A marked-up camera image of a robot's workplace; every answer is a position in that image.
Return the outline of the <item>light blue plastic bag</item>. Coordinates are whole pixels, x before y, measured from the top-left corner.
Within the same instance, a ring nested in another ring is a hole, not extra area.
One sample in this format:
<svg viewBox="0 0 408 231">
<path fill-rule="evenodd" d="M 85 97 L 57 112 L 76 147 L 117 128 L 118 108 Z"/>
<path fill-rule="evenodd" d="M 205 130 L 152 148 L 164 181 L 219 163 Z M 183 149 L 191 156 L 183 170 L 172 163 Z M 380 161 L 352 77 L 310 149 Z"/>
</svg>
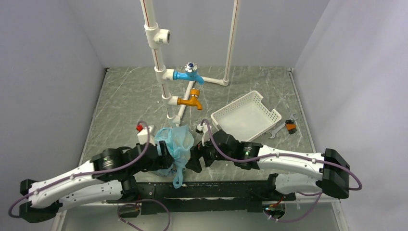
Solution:
<svg viewBox="0 0 408 231">
<path fill-rule="evenodd" d="M 156 142 L 164 141 L 174 163 L 165 169 L 156 170 L 153 173 L 160 177 L 173 177 L 173 186 L 178 189 L 183 184 L 183 171 L 191 157 L 190 148 L 193 146 L 194 137 L 187 125 L 162 128 L 156 133 Z"/>
</svg>

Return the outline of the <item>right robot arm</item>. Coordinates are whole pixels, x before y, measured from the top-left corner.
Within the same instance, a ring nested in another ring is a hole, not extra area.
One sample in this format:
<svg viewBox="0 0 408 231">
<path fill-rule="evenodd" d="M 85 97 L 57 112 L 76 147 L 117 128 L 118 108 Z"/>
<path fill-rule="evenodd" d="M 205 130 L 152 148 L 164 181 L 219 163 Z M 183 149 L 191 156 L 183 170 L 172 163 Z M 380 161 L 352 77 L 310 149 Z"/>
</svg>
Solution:
<svg viewBox="0 0 408 231">
<path fill-rule="evenodd" d="M 265 186 L 266 196 L 276 200 L 291 193 L 323 193 L 337 199 L 347 199 L 350 191 L 350 165 L 335 150 L 323 153 L 299 153 L 280 150 L 256 142 L 239 141 L 223 130 L 212 138 L 191 148 L 186 168 L 202 171 L 214 161 L 232 161 L 245 170 L 275 169 L 287 174 L 273 173 Z"/>
</svg>

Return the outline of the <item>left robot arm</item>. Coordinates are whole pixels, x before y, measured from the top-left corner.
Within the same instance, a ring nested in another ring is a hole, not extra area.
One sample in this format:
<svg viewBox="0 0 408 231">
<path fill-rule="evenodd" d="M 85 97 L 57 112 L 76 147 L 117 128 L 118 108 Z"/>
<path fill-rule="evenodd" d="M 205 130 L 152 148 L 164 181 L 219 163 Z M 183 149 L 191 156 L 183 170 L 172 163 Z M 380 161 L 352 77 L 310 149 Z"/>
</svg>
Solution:
<svg viewBox="0 0 408 231">
<path fill-rule="evenodd" d="M 137 185 L 135 174 L 168 169 L 173 162 L 163 141 L 105 149 L 57 177 L 22 181 L 20 193 L 27 202 L 19 205 L 18 216 L 29 223 L 39 223 L 59 212 L 97 201 L 138 200 L 143 188 Z"/>
</svg>

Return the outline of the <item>white perforated plastic basket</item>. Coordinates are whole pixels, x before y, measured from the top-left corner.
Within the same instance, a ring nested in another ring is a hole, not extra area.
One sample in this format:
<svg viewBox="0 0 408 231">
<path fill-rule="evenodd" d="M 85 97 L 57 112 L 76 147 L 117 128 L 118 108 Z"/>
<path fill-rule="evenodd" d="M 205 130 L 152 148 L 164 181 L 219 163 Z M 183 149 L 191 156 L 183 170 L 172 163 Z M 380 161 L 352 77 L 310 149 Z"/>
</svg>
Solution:
<svg viewBox="0 0 408 231">
<path fill-rule="evenodd" d="M 211 114 L 218 129 L 239 141 L 253 141 L 281 121 L 276 109 L 263 104 L 264 97 L 256 90 L 232 101 Z"/>
</svg>

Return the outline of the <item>orange plastic faucet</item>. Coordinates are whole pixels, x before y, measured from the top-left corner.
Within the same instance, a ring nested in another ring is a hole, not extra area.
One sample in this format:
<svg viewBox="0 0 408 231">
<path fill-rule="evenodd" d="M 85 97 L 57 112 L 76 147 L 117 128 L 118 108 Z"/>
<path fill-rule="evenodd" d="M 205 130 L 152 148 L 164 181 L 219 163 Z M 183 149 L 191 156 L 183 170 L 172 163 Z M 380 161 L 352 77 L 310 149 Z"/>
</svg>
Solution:
<svg viewBox="0 0 408 231">
<path fill-rule="evenodd" d="M 199 96 L 200 96 L 200 90 L 196 88 L 192 88 L 189 93 L 189 99 L 184 100 L 184 99 L 178 98 L 177 105 L 196 107 L 197 110 L 201 111 L 203 109 L 203 106 L 199 102 Z"/>
</svg>

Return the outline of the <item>silver open-end wrench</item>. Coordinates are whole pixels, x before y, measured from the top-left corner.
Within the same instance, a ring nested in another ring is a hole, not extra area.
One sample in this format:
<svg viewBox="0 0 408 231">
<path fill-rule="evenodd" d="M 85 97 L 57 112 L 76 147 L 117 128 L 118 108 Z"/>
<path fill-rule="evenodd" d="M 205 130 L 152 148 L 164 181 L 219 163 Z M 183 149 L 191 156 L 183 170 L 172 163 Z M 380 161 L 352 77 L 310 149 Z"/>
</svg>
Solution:
<svg viewBox="0 0 408 231">
<path fill-rule="evenodd" d="M 296 116 L 296 113 L 291 113 L 290 116 L 286 120 L 288 119 L 296 121 L 298 117 Z M 270 139 L 274 139 L 276 137 L 276 134 L 283 128 L 286 128 L 285 121 L 280 123 L 278 126 L 276 126 L 275 128 L 269 131 Z"/>
</svg>

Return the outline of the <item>blue plastic faucet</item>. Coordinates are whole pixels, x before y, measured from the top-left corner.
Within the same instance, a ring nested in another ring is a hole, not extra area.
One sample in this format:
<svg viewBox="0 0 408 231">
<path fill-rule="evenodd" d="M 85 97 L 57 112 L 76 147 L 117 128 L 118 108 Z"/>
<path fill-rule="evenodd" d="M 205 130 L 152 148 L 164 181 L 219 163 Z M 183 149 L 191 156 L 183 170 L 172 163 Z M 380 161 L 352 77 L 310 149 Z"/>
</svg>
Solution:
<svg viewBox="0 0 408 231">
<path fill-rule="evenodd" d="M 173 80 L 195 81 L 200 85 L 205 83 L 202 76 L 198 74 L 198 65 L 194 62 L 188 62 L 184 66 L 184 73 L 174 71 Z"/>
</svg>

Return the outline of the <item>small black orange brush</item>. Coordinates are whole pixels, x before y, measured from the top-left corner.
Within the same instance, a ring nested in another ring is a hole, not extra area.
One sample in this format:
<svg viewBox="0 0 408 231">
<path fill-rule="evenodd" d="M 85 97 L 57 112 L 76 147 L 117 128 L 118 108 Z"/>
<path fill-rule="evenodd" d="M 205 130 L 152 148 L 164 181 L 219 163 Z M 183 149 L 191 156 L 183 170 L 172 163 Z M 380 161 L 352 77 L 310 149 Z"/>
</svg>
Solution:
<svg viewBox="0 0 408 231">
<path fill-rule="evenodd" d="M 295 134 L 297 132 L 297 126 L 294 120 L 288 119 L 285 121 L 286 129 L 289 134 Z"/>
</svg>

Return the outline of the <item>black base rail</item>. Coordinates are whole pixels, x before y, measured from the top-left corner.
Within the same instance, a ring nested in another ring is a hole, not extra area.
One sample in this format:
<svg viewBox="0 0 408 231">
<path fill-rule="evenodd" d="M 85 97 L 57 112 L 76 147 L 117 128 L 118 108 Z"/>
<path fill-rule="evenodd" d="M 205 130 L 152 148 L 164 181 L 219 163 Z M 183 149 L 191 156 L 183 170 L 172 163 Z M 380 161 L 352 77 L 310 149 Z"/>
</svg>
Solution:
<svg viewBox="0 0 408 231">
<path fill-rule="evenodd" d="M 121 202 L 154 199 L 170 212 L 261 212 L 264 204 L 294 201 L 294 193 L 282 195 L 266 180 L 196 181 L 176 189 L 170 182 L 132 182 L 122 190 Z"/>
</svg>

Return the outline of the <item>white PVC pipe frame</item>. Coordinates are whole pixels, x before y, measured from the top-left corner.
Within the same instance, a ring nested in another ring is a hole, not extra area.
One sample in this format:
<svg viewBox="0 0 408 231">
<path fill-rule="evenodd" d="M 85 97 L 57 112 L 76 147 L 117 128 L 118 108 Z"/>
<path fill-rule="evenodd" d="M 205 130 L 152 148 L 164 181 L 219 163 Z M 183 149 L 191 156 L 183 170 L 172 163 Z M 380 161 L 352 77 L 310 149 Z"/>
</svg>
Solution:
<svg viewBox="0 0 408 231">
<path fill-rule="evenodd" d="M 153 69 L 155 73 L 155 77 L 160 89 L 160 96 L 162 100 L 163 107 L 166 110 L 166 119 L 171 127 L 180 126 L 184 112 L 187 107 L 185 105 L 177 105 L 177 99 L 181 98 L 184 100 L 189 99 L 189 93 L 192 88 L 198 83 L 195 81 L 187 81 L 187 87 L 183 93 L 183 95 L 176 96 L 172 94 L 168 85 L 173 80 L 173 73 L 174 71 L 184 73 L 184 66 L 188 62 L 192 62 L 188 60 L 185 63 L 176 63 L 176 64 L 169 64 L 169 56 L 163 56 L 162 47 L 164 45 L 168 45 L 172 38 L 172 33 L 169 29 L 165 29 L 159 26 L 155 10 L 154 4 L 151 0 L 142 0 L 140 1 L 141 9 L 144 18 L 144 31 L 146 34 L 148 46 L 151 49 L 151 53 L 153 56 Z M 239 21 L 239 14 L 241 11 L 241 1 L 236 0 L 234 1 L 233 8 L 232 8 L 232 16 L 231 16 L 231 23 L 230 23 L 230 32 L 229 32 L 229 41 L 227 46 L 227 54 L 226 54 L 226 61 L 225 61 L 225 69 L 224 69 L 224 76 L 223 77 L 204 77 L 199 73 L 198 74 L 203 77 L 205 83 L 215 84 L 219 86 L 226 87 L 230 83 L 230 72 L 231 72 L 231 65 L 233 61 L 233 54 L 235 50 L 235 40 L 237 36 L 237 27 Z"/>
</svg>

